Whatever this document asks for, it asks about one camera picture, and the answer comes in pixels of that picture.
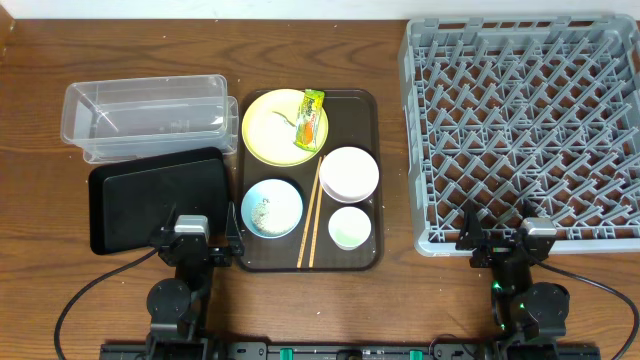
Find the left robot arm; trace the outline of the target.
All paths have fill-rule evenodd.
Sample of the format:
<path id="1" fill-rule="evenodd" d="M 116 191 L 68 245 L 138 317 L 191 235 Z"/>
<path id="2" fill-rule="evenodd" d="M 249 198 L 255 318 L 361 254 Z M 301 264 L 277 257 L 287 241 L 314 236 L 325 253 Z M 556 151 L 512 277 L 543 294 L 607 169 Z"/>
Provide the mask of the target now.
<path id="1" fill-rule="evenodd" d="M 208 243 L 208 218 L 177 215 L 172 209 L 150 244 L 175 275 L 156 283 L 147 296 L 151 316 L 144 359 L 214 359 L 214 340 L 206 333 L 207 310 L 218 267 L 229 267 L 244 254 L 236 207 L 228 206 L 224 226 L 226 246 Z"/>

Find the light blue bowl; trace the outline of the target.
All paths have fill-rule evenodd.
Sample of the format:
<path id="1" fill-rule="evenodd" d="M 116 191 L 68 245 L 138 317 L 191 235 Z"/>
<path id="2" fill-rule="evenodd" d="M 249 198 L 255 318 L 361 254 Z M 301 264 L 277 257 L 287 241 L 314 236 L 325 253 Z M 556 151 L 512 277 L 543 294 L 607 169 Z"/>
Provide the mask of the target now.
<path id="1" fill-rule="evenodd" d="M 263 198 L 279 200 L 286 204 L 291 219 L 291 228 L 280 236 L 266 236 L 260 233 L 252 223 L 251 212 Z M 303 202 L 300 193 L 289 182 L 279 179 L 267 179 L 253 185 L 244 195 L 241 203 L 241 216 L 245 227 L 254 235 L 266 239 L 276 239 L 290 233 L 300 222 Z"/>

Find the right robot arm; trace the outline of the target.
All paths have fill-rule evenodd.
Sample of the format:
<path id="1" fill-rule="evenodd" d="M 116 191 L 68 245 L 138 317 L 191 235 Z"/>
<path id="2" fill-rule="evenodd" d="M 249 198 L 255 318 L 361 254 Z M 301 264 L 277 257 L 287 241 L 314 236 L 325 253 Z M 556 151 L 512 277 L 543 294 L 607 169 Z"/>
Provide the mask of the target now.
<path id="1" fill-rule="evenodd" d="M 455 248 L 471 252 L 473 268 L 492 272 L 492 311 L 502 333 L 483 351 L 495 359 L 523 358 L 526 351 L 552 351 L 566 334 L 568 290 L 555 283 L 535 282 L 531 267 L 548 258 L 557 229 L 552 220 L 535 217 L 528 204 L 524 219 L 511 236 L 492 239 L 483 229 L 472 202 L 463 205 L 463 226 Z"/>

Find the yellow plate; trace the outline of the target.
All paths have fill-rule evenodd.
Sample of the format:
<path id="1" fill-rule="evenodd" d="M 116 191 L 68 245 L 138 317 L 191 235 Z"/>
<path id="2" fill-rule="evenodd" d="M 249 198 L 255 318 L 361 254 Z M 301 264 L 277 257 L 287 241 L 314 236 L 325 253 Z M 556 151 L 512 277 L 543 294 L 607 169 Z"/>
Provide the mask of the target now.
<path id="1" fill-rule="evenodd" d="M 276 167 L 300 165 L 324 146 L 329 121 L 322 109 L 316 137 L 316 150 L 306 150 L 294 144 L 296 116 L 304 92 L 277 89 L 259 95 L 245 111 L 242 138 L 246 149 L 261 162 Z"/>

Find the green snack wrapper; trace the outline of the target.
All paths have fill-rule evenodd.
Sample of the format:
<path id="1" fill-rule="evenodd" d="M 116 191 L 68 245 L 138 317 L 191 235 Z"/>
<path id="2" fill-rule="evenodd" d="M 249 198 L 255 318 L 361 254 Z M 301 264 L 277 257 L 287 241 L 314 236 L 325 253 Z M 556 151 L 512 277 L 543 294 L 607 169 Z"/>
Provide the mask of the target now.
<path id="1" fill-rule="evenodd" d="M 317 131 L 321 120 L 325 93 L 306 89 L 298 107 L 294 144 L 307 151 L 316 151 Z"/>

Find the pink white bowl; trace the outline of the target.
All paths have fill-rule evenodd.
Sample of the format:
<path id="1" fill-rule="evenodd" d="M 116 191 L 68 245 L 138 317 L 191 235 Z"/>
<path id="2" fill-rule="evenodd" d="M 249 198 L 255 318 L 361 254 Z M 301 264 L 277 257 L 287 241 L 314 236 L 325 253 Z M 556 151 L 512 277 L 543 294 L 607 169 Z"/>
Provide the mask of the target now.
<path id="1" fill-rule="evenodd" d="M 320 167 L 319 180 L 334 200 L 357 203 L 376 190 L 380 179 L 377 162 L 367 151 L 341 147 L 331 151 Z"/>

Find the rice waste pile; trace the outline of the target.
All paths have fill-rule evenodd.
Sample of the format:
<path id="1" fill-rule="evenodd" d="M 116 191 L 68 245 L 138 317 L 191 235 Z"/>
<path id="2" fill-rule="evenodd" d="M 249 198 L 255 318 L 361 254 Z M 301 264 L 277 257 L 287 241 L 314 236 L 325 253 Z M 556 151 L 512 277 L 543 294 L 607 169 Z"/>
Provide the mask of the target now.
<path id="1" fill-rule="evenodd" d="M 254 227 L 263 235 L 280 236 L 291 228 L 291 219 L 285 203 L 263 198 L 251 212 Z"/>

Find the small pale green cup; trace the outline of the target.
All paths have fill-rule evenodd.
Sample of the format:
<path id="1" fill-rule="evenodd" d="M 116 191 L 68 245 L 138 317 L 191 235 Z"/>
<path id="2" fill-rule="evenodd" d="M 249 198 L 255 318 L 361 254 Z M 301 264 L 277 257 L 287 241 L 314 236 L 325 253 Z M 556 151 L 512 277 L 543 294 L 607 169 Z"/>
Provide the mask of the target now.
<path id="1" fill-rule="evenodd" d="M 328 222 L 328 232 L 336 246 L 345 251 L 355 250 L 371 235 L 369 216 L 356 207 L 342 207 L 335 211 Z"/>

